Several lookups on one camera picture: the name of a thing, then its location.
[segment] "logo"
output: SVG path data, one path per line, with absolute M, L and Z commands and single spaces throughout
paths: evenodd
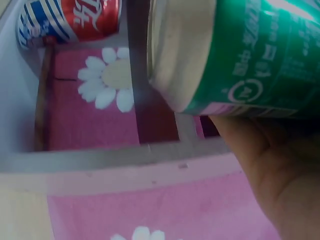
M 85 23 L 91 23 L 93 28 L 100 32 L 97 27 L 97 21 L 102 13 L 102 4 L 100 0 L 75 0 L 73 8 L 73 25 L 81 25 L 85 28 Z
M 251 103 L 264 91 L 262 83 L 256 79 L 239 81 L 228 92 L 228 99 L 237 104 Z

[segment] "circular logo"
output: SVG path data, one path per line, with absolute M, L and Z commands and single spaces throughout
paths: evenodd
M 233 103 L 245 104 L 256 100 L 264 91 L 262 83 L 256 79 L 239 81 L 228 92 L 228 99 Z

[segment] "white flower pattern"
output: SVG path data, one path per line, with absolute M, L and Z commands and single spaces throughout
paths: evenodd
M 107 47 L 102 50 L 102 59 L 89 56 L 86 68 L 78 71 L 78 79 L 84 81 L 78 93 L 87 103 L 95 102 L 97 109 L 106 109 L 116 99 L 122 113 L 130 112 L 134 106 L 129 49 L 117 51 Z
M 155 230 L 150 232 L 149 228 L 146 226 L 138 226 L 133 234 L 132 240 L 166 240 L 165 233 L 160 230 Z M 126 240 L 123 236 L 116 234 L 113 235 L 110 240 Z

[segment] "red can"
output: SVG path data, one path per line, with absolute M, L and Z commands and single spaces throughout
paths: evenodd
M 118 32 L 122 0 L 29 0 L 17 21 L 24 49 L 99 40 Z

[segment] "label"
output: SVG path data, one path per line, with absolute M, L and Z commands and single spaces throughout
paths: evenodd
M 208 61 L 185 112 L 319 116 L 319 16 L 320 0 L 218 0 Z M 210 112 L 217 103 L 233 109 Z

